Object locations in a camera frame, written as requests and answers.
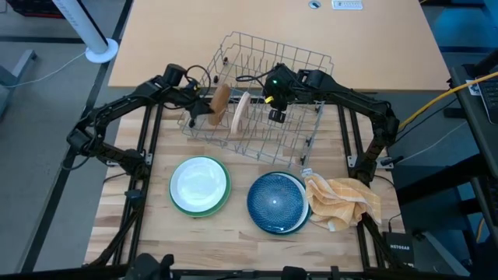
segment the dish towel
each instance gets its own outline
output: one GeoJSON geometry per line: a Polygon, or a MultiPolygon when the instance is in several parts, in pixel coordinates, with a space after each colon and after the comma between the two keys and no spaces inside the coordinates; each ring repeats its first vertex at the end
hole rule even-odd
{"type": "Polygon", "coordinates": [[[381,198],[362,182],[352,178],[325,180],[312,173],[304,179],[306,198],[313,215],[310,220],[332,232],[356,226],[367,212],[381,224],[381,198]]]}

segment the butcher block table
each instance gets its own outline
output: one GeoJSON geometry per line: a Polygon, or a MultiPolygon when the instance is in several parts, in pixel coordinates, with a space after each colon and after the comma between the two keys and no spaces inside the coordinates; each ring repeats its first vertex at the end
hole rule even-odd
{"type": "MultiPolygon", "coordinates": [[[[117,147],[136,148],[144,111],[141,108],[123,116],[114,143],[117,147]]],[[[177,123],[180,115],[178,110],[163,112],[138,254],[149,253],[158,261],[165,254],[173,254],[173,268],[185,270],[281,271],[286,265],[302,267],[307,271],[330,271],[332,265],[338,266],[340,271],[363,270],[355,227],[330,233],[308,222],[300,231],[288,236],[275,236],[259,229],[247,211],[247,193],[259,176],[285,169],[188,137],[181,132],[177,123]],[[228,202],[215,215],[194,219],[174,207],[168,193],[168,183],[180,163],[201,155],[214,157],[226,165],[232,179],[232,192],[228,202]]],[[[355,155],[347,110],[345,115],[350,145],[355,155]]],[[[358,114],[357,117],[363,147],[367,147],[373,137],[371,124],[363,115],[358,114]]],[[[152,123],[148,138],[151,137],[152,123]]],[[[309,167],[324,178],[348,177],[335,105],[324,106],[309,167]]],[[[121,168],[111,167],[107,176],[118,173],[122,173],[121,168]]],[[[392,180],[387,171],[378,170],[377,175],[392,180]]],[[[118,177],[103,186],[86,262],[97,258],[118,231],[125,203],[123,193],[128,188],[128,181],[127,177],[118,177]]],[[[378,177],[374,178],[371,188],[382,200],[382,225],[379,230],[387,230],[389,218],[400,213],[395,189],[378,177]]],[[[392,220],[392,228],[394,232],[404,232],[401,216],[392,220]]],[[[129,237],[130,234],[124,243],[124,259],[127,259],[129,251],[129,237]]],[[[366,243],[370,263],[375,266],[373,241],[367,231],[366,243]]]]}

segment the blue bowl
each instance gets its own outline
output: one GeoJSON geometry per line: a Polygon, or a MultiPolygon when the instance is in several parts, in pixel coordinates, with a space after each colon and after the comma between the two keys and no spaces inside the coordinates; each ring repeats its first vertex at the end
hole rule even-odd
{"type": "Polygon", "coordinates": [[[303,201],[299,187],[279,173],[259,177],[247,196],[247,210],[254,223],[264,231],[275,234],[285,233],[299,222],[304,203],[307,201],[303,201]]]}

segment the desk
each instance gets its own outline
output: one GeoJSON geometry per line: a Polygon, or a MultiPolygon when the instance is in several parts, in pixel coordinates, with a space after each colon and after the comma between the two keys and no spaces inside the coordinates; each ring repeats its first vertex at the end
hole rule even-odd
{"type": "MultiPolygon", "coordinates": [[[[115,145],[135,149],[142,125],[144,110],[135,110],[121,119],[115,145]]],[[[200,142],[181,133],[177,124],[181,112],[165,110],[154,155],[138,253],[147,252],[160,260],[173,254],[175,269],[240,270],[258,269],[281,271],[285,265],[302,267],[308,271],[330,271],[331,265],[340,271],[362,271],[356,228],[338,233],[308,222],[298,233],[273,236],[260,230],[247,212],[246,198],[250,186],[258,176],[282,170],[279,166],[260,163],[226,149],[200,142]],[[226,205],[213,216],[193,219],[180,213],[171,204],[168,182],[176,166],[185,159],[207,155],[222,161],[230,172],[233,190],[226,205]]],[[[346,125],[349,144],[354,147],[354,135],[349,112],[346,125]]],[[[357,115],[363,146],[372,139],[370,120],[357,115]]],[[[149,126],[148,138],[151,137],[149,126]]],[[[345,150],[337,107],[326,105],[316,136],[309,167],[325,178],[347,177],[345,150]]],[[[107,176],[122,172],[110,168],[107,176]]],[[[387,171],[378,175],[392,180],[387,171]]],[[[103,186],[100,205],[90,238],[86,261],[94,260],[118,231],[128,178],[119,177],[103,186]]],[[[385,180],[375,178],[372,190],[382,199],[382,226],[387,230],[389,218],[399,214],[395,189],[385,180]]],[[[401,216],[393,219],[393,231],[404,232],[401,216]]],[[[370,263],[374,265],[374,246],[366,231],[370,263]]],[[[124,255],[129,250],[124,244],[124,255]]]]}
{"type": "Polygon", "coordinates": [[[418,0],[363,0],[361,11],[330,1],[137,0],[109,86],[137,86],[168,63],[208,65],[239,31],[330,55],[334,78],[361,91],[447,89],[447,67],[418,0]]]}

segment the plate stack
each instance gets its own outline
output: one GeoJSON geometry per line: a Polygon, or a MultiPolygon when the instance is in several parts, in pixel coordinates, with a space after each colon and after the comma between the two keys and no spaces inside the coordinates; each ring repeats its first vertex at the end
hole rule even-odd
{"type": "Polygon", "coordinates": [[[194,218],[219,211],[228,200],[230,190],[226,167],[207,156],[184,161],[170,179],[171,201],[178,210],[194,218]]]}
{"type": "Polygon", "coordinates": [[[283,172],[267,173],[254,182],[247,210],[257,226],[276,235],[295,233],[311,214],[304,184],[283,172]]]}

